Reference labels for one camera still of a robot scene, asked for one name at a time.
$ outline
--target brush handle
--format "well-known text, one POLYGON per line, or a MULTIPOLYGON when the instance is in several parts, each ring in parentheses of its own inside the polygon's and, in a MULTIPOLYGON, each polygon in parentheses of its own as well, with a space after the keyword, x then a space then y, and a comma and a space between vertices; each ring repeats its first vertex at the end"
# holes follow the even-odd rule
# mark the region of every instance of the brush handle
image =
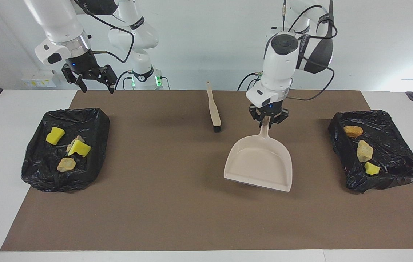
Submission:
POLYGON ((216 103, 214 103, 213 90, 209 81, 206 82, 206 88, 206 91, 208 92, 211 121, 213 121, 213 126, 221 126, 221 118, 219 117, 218 107, 216 106, 216 103))

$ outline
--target white table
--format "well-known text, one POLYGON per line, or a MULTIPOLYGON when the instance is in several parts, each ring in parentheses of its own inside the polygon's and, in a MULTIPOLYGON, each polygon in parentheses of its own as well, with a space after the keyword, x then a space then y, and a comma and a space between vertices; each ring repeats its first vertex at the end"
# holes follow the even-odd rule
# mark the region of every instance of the white table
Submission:
MULTIPOLYGON (((29 186, 17 174, 47 111, 68 108, 76 91, 5 90, 0 96, 0 247, 29 186)), ((404 93, 362 92, 371 109, 389 112, 413 151, 413 102, 404 93)), ((0 261, 413 261, 413 250, 0 252, 0 261)))

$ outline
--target black plastic bag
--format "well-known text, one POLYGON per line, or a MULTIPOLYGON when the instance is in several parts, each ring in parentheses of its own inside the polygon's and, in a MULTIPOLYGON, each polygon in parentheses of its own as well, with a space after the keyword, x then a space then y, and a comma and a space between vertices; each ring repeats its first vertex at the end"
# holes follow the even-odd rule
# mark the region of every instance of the black plastic bag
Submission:
POLYGON ((96 180, 103 166, 109 129, 110 119, 99 108, 47 112, 28 143, 22 180, 43 192, 85 189, 96 180), (45 140, 54 126, 65 130, 56 146, 45 140), (86 157, 76 153, 67 156, 65 149, 77 135, 92 147, 86 157), (64 157, 75 160, 75 169, 63 173, 57 171, 64 157))
POLYGON ((413 182, 413 153, 399 133, 391 116, 382 110, 337 113, 328 127, 334 152, 341 158, 346 187, 363 193, 368 189, 386 189, 413 182), (360 126, 363 134, 349 138, 344 126, 360 126), (373 147, 369 162, 381 168, 374 176, 365 173, 365 163, 357 158, 358 141, 373 147))

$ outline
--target dustpan handle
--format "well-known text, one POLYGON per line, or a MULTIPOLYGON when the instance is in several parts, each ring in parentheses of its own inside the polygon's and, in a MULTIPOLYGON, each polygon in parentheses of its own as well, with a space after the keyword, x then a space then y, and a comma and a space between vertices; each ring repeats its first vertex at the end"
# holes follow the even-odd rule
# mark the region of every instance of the dustpan handle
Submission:
POLYGON ((270 117, 269 116, 265 116, 265 118, 263 119, 263 124, 261 125, 261 129, 260 129, 260 134, 259 136, 266 138, 269 137, 269 120, 270 117))

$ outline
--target brown mat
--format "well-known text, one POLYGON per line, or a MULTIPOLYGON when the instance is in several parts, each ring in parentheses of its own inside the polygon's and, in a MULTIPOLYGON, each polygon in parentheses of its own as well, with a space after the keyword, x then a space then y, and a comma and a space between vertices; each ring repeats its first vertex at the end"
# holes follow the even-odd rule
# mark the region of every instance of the brown mat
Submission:
MULTIPOLYGON (((308 97, 314 91, 291 91, 308 97)), ((286 100, 273 126, 293 160, 291 192, 223 179, 234 143, 258 134, 244 92, 78 92, 71 108, 110 116, 106 161, 85 190, 30 189, 1 250, 413 249, 413 184, 351 194, 327 126, 369 110, 359 91, 286 100)))

